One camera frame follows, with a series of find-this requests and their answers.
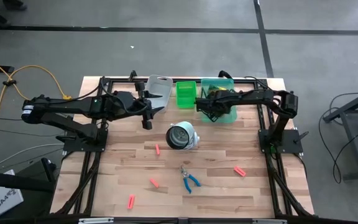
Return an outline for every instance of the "green plastic bin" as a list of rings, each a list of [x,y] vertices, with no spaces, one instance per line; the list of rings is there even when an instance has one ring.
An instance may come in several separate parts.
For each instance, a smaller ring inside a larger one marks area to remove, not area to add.
[[[194,108],[197,97],[196,82],[177,82],[178,108]]]
[[[201,97],[206,98],[206,95],[203,94],[203,90],[205,94],[208,94],[208,88],[210,85],[218,86],[225,88],[227,90],[234,89],[234,80],[231,78],[203,78],[201,79]],[[237,119],[237,110],[235,106],[231,107],[231,112],[229,114],[224,114],[215,123],[233,123]],[[212,121],[203,113],[201,113],[201,120],[203,122]]]

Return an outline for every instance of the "wire cutters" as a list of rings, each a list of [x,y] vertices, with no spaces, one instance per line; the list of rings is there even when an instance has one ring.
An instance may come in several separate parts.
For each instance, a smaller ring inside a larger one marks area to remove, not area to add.
[[[187,181],[188,178],[190,178],[194,183],[197,185],[197,187],[201,187],[201,184],[198,182],[198,180],[193,177],[191,174],[187,173],[186,169],[183,166],[180,166],[180,172],[183,175],[183,181],[185,183],[185,187],[187,191],[189,191],[189,194],[191,194],[191,189],[189,187],[189,183]]]

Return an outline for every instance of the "butcher block tabletop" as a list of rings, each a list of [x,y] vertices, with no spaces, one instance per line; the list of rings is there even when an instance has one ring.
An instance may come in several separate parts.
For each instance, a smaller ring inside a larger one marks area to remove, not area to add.
[[[93,90],[99,79],[84,77],[80,95]],[[267,82],[274,90],[285,90],[281,78],[269,78]],[[235,84],[236,91],[251,89],[251,84]],[[114,90],[131,91],[137,97],[133,83],[115,83]],[[201,113],[197,113],[195,108],[177,108],[175,97],[173,84],[167,110],[155,115],[151,120],[151,130],[142,128],[141,116],[109,123],[109,136],[106,150],[101,156],[92,216],[274,217],[266,161],[259,150],[257,133],[260,126],[256,105],[237,106],[234,123],[204,123],[201,121]],[[75,121],[90,123],[90,119],[82,115],[76,115]],[[176,151],[170,149],[165,141],[170,124],[180,121],[189,121],[200,137],[195,149]],[[287,129],[292,127],[290,121]],[[156,144],[160,148],[159,156],[156,154]],[[83,158],[83,152],[74,152],[63,161],[51,212],[61,208],[78,186]],[[313,213],[302,163],[292,154],[283,154],[282,159],[288,188],[302,206]],[[183,184],[181,165],[202,185],[197,187],[189,181],[191,194]],[[241,177],[235,173],[234,166],[242,168],[246,176]],[[159,188],[154,187],[150,178],[158,182]],[[88,188],[84,191],[84,202],[87,193]],[[134,205],[132,209],[127,209],[130,195],[135,195]],[[278,198],[284,212],[281,190],[278,190]]]

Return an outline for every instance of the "pink object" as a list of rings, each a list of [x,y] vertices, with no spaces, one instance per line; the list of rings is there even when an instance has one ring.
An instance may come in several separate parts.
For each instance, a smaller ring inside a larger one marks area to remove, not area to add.
[[[238,174],[240,174],[240,176],[245,177],[246,173],[238,166],[234,167],[234,171],[236,171]]]
[[[128,209],[132,209],[132,207],[134,206],[134,201],[135,201],[135,195],[130,195],[128,201]]]
[[[153,183],[156,188],[158,188],[158,183],[153,180],[153,178],[150,178],[150,182]]]
[[[160,148],[158,147],[158,144],[155,145],[155,150],[157,151],[157,155],[160,154]]]

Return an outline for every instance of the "red object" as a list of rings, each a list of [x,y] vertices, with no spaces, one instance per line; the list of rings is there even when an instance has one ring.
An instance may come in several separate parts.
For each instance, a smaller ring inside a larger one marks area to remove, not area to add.
[[[156,188],[158,188],[158,183],[153,180],[153,178],[150,178],[150,182],[153,183]]]
[[[128,209],[132,209],[132,207],[134,206],[134,201],[135,201],[135,195],[130,195],[128,201]]]
[[[160,148],[158,147],[158,144],[155,145],[155,150],[157,151],[157,155],[160,154]]]
[[[234,167],[234,171],[236,171],[238,174],[240,174],[240,176],[245,177],[246,173],[238,166]]]

